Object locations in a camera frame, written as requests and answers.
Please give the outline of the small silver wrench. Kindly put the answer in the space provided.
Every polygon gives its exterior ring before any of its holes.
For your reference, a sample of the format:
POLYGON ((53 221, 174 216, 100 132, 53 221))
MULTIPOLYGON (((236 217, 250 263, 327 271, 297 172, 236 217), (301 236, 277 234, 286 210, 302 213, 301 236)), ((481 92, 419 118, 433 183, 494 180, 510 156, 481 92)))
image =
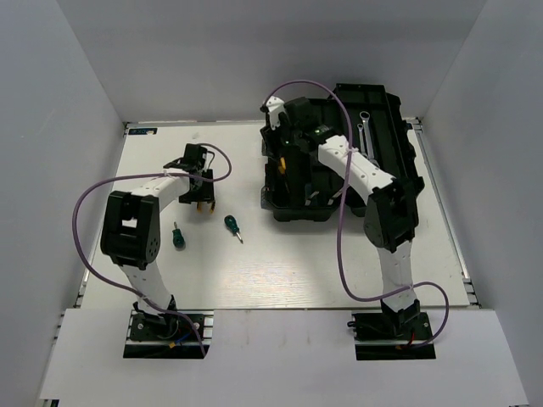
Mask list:
POLYGON ((359 134, 360 151, 361 151, 361 154, 366 157, 367 156, 367 145, 366 145, 366 137, 365 137, 364 125, 362 123, 359 123, 357 125, 357 129, 358 129, 358 134, 359 134))

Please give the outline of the long silver ratchet wrench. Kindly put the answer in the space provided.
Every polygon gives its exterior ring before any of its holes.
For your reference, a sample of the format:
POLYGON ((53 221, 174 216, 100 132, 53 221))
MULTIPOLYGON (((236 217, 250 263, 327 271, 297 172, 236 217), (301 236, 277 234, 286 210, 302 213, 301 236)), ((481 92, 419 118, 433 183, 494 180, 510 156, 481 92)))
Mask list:
POLYGON ((361 111, 359 115, 360 115, 361 123, 364 125, 364 130, 365 130, 366 145, 367 145, 367 159, 370 162, 376 164, 377 161, 375 159, 375 155, 373 151, 372 135, 371 135, 371 129, 369 125, 370 114, 367 111, 361 111))

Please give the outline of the black plastic toolbox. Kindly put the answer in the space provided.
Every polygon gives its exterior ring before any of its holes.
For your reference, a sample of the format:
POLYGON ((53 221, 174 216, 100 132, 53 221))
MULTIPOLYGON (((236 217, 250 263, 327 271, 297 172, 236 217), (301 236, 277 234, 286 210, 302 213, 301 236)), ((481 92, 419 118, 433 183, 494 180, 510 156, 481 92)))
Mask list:
POLYGON ((424 189, 401 100, 382 85, 339 83, 327 98, 261 106, 264 208, 275 220, 326 221, 341 203, 362 217, 373 187, 403 181, 424 189))

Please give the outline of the yellow black needle-nose pliers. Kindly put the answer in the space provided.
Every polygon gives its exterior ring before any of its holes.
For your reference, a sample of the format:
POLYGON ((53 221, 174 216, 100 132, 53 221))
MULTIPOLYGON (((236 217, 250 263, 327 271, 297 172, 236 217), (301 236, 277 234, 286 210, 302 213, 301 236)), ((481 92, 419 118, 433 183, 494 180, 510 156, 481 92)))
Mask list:
POLYGON ((277 161, 277 169, 278 169, 278 172, 279 172, 282 176, 285 175, 285 172, 286 172, 286 163, 285 163, 284 157, 281 157, 281 158, 277 161))

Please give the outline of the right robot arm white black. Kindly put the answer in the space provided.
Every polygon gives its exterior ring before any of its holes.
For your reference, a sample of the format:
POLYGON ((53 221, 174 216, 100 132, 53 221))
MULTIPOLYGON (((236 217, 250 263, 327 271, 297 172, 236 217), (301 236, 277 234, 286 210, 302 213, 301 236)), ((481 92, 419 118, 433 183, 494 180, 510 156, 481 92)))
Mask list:
POLYGON ((377 301, 384 330, 404 337, 420 314, 411 271, 411 247, 418 225, 417 198, 411 182, 379 168, 352 142, 352 134, 338 134, 311 115, 307 98, 285 102, 270 96, 262 107, 266 123, 283 132, 283 145, 297 148, 307 157, 341 176, 340 192, 353 189, 364 201, 364 234, 377 249, 383 292, 377 301))

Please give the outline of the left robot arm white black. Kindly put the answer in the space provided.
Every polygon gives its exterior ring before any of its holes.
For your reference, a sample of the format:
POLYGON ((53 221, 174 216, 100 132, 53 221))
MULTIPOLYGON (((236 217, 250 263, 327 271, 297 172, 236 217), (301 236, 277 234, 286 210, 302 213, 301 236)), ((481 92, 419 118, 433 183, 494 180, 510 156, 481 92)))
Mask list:
POLYGON ((171 203, 213 205, 213 154, 202 144, 188 144, 183 156, 164 165, 180 176, 159 176, 129 192, 113 191, 107 201, 100 248, 126 275, 131 287, 143 296, 134 304, 159 337, 174 336, 179 317, 173 295, 163 283, 156 263, 160 251, 160 213, 171 203))

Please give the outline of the green stubby screwdriver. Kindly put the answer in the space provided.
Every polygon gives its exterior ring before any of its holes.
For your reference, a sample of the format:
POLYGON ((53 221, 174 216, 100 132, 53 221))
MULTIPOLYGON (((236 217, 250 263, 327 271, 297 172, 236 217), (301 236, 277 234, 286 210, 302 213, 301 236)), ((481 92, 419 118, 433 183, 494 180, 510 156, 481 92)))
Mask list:
POLYGON ((225 227, 241 242, 244 243, 242 239, 240 228, 238 223, 233 215, 226 215, 224 217, 225 227))
POLYGON ((186 246, 186 242, 182 235, 181 229, 175 221, 173 222, 172 229, 172 243, 176 249, 184 249, 186 246))

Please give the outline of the blue label sticker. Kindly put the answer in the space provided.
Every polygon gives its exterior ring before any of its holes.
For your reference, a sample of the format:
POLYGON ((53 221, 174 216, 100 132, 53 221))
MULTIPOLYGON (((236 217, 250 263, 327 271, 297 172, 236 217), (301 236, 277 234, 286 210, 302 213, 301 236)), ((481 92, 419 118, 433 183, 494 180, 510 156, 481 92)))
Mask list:
POLYGON ((129 136, 155 135, 157 131, 157 127, 138 127, 130 128, 127 134, 129 136))

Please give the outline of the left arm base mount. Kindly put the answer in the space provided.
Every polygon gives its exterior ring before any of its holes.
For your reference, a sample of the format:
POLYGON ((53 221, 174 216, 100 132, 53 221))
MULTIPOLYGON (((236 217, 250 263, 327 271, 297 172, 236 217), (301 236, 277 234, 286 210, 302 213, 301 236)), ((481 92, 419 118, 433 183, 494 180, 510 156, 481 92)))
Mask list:
POLYGON ((126 333, 126 360, 202 360, 211 345, 213 313, 188 312, 189 321, 132 311, 126 333))

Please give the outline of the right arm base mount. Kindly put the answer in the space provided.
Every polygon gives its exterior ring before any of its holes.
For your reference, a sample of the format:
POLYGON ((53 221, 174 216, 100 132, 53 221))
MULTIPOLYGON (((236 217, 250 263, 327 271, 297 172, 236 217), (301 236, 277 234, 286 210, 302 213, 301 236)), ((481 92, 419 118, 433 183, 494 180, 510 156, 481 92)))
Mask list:
POLYGON ((358 361, 436 359, 432 343, 419 346, 433 335, 426 312, 422 312, 399 331, 395 331, 381 313, 354 313, 347 322, 347 329, 354 334, 355 356, 358 361))

